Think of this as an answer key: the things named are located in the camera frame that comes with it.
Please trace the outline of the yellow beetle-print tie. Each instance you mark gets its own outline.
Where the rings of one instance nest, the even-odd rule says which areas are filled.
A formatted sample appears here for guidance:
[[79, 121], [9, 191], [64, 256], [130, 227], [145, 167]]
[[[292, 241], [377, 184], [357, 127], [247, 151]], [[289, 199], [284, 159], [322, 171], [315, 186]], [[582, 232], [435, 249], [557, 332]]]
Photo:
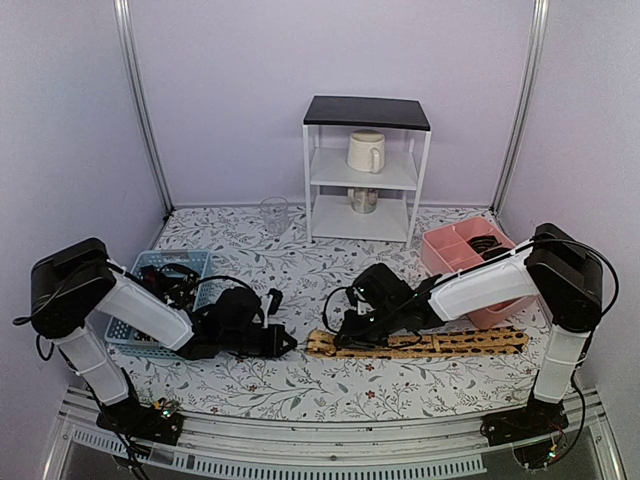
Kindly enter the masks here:
[[515, 327], [488, 330], [451, 331], [439, 334], [396, 335], [387, 346], [357, 344], [338, 346], [336, 336], [314, 330], [305, 353], [322, 359], [431, 359], [452, 357], [494, 357], [518, 355], [529, 344], [529, 336]]

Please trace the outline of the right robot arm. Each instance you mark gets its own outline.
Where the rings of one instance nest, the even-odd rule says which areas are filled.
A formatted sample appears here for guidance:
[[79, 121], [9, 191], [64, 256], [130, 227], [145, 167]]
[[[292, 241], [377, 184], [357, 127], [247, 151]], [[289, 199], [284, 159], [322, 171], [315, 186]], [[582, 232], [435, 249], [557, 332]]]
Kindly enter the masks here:
[[603, 280], [616, 272], [593, 247], [552, 223], [534, 236], [479, 265], [438, 274], [411, 287], [384, 263], [376, 263], [346, 287], [351, 304], [334, 333], [337, 348], [387, 346], [391, 334], [436, 328], [495, 304], [523, 297], [543, 300], [552, 316], [550, 340], [534, 380], [532, 402], [517, 427], [537, 436], [556, 417], [590, 339], [613, 304], [604, 302]]

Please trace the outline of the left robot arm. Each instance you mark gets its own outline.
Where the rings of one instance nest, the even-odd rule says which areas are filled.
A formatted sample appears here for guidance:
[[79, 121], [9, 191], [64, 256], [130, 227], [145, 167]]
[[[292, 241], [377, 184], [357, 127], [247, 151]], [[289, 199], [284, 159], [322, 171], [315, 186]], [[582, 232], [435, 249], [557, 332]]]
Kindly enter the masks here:
[[111, 261], [105, 244], [88, 238], [34, 264], [31, 312], [14, 319], [51, 341], [92, 389], [111, 419], [128, 434], [148, 426], [128, 375], [111, 360], [87, 324], [99, 312], [126, 322], [186, 360], [233, 352], [243, 357], [279, 358], [297, 346], [281, 324], [268, 318], [282, 295], [259, 296], [236, 280], [212, 305], [196, 311], [158, 298], [141, 281]]

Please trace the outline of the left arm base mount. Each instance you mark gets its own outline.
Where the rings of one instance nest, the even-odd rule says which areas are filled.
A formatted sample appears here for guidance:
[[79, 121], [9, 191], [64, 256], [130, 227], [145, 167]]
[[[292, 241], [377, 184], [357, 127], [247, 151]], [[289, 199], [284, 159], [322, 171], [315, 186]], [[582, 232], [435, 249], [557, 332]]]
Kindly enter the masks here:
[[100, 404], [96, 424], [120, 435], [176, 446], [180, 438], [184, 416], [171, 408], [144, 406], [134, 398], [113, 405]]

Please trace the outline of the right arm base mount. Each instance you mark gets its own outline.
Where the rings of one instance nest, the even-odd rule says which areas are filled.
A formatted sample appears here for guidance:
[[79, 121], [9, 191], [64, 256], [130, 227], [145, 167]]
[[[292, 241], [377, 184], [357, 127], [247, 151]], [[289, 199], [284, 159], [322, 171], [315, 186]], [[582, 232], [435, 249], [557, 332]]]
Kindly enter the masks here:
[[499, 446], [559, 433], [568, 425], [563, 401], [552, 404], [530, 399], [524, 407], [485, 415], [480, 434], [490, 446]]

